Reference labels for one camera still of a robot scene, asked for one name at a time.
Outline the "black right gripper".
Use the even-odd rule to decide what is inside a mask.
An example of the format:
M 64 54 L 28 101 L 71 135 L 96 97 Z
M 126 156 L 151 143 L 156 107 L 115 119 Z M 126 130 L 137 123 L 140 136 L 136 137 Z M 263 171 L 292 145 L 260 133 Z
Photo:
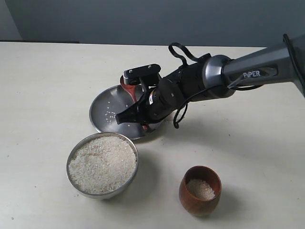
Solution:
M 143 95 L 136 104 L 117 113 L 116 122 L 155 124 L 163 120 L 186 100 L 186 92 L 183 91 L 185 75 L 185 69 L 177 69 L 166 77 L 160 77 L 156 86 L 141 83 Z

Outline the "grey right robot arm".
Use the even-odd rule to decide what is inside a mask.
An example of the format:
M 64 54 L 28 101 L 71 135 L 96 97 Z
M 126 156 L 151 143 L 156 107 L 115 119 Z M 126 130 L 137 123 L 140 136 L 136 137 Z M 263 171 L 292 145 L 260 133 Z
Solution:
M 160 66 L 151 64 L 126 70 L 126 85 L 140 85 L 143 95 L 132 106 L 116 115 L 118 124 L 142 125 L 161 122 L 174 113 L 173 125 L 179 127 L 190 102 L 221 99 L 236 91 L 249 91 L 272 83 L 292 82 L 305 91 L 305 38 L 283 41 L 249 55 L 231 59 L 225 55 L 195 57 L 183 45 L 173 42 L 170 53 L 182 65 L 166 77 Z

